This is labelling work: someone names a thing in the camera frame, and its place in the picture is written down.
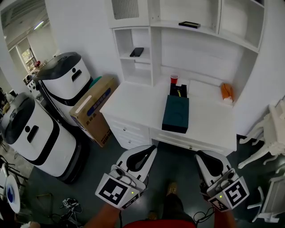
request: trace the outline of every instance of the white bookshelf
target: white bookshelf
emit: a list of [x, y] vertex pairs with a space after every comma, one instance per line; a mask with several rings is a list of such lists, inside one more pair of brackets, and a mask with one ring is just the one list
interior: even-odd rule
[[[239, 98], [259, 53], [266, 0], [129, 1], [138, 11], [116, 8], [115, 17], [124, 18], [114, 19], [112, 0], [105, 0], [125, 81], [155, 87], [177, 73], [188, 94], [223, 103], [225, 82]], [[180, 26], [183, 21], [201, 27]], [[142, 55], [130, 57], [136, 47], [144, 48]]]

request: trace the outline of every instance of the white desk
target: white desk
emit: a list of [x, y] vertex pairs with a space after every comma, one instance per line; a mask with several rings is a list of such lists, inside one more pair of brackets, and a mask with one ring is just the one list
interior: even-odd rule
[[236, 151], [232, 107], [210, 99], [188, 96], [189, 125], [185, 134], [161, 130], [169, 91], [168, 80], [161, 80], [155, 87], [120, 84], [100, 112], [122, 147], [130, 149], [147, 143], [148, 139], [150, 143], [156, 139], [225, 156]]

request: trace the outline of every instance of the smartphone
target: smartphone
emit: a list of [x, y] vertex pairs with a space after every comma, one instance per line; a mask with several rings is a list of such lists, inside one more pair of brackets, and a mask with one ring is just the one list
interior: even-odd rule
[[131, 53], [130, 57], [140, 57], [144, 48], [135, 48]]

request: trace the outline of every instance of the gray floor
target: gray floor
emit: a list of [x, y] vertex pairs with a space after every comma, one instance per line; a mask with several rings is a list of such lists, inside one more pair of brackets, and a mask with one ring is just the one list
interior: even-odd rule
[[[238, 150], [228, 156], [232, 167], [236, 168], [239, 162], [249, 157], [260, 146], [252, 147], [250, 143], [238, 145]], [[23, 199], [33, 212], [33, 220], [42, 223], [52, 222], [44, 215], [44, 211], [38, 206], [36, 200], [37, 195], [46, 193], [52, 193], [53, 195], [53, 213], [62, 215], [67, 212], [66, 209], [59, 209], [62, 200], [65, 198], [75, 198], [79, 201], [83, 212], [78, 214], [77, 218], [83, 224], [98, 213], [104, 202], [96, 197], [94, 192], [103, 173], [110, 171], [111, 165], [116, 163], [125, 149], [120, 147], [114, 137], [110, 139], [104, 148], [100, 148], [94, 143], [90, 143], [90, 148], [90, 155], [85, 168], [74, 184], [66, 185], [37, 168], [33, 169]], [[127, 210], [122, 212], [123, 224], [145, 219], [150, 210], [156, 210], [161, 214], [167, 182], [170, 180], [175, 180], [178, 183], [178, 195], [183, 202], [186, 213], [193, 216], [198, 211], [206, 212], [211, 205], [204, 201], [199, 194], [200, 180], [194, 162], [194, 154], [193, 151], [160, 143], [150, 171], [149, 190]], [[246, 210], [248, 204], [259, 201], [257, 191], [259, 185], [263, 187], [266, 194], [269, 187], [268, 181], [274, 176], [276, 166], [285, 163], [285, 160], [282, 161], [281, 159], [263, 166], [262, 162], [265, 158], [261, 158], [242, 170], [237, 170], [239, 175], [244, 176], [250, 191], [249, 198], [234, 210], [238, 227], [281, 227], [284, 224], [283, 219], [278, 224], [267, 224], [261, 219], [258, 219], [255, 223], [250, 223], [248, 221], [252, 220], [256, 211], [255, 209]], [[48, 210], [49, 203], [47, 199], [42, 199], [42, 203]], [[213, 227], [213, 224], [214, 216], [199, 224], [199, 228]]]

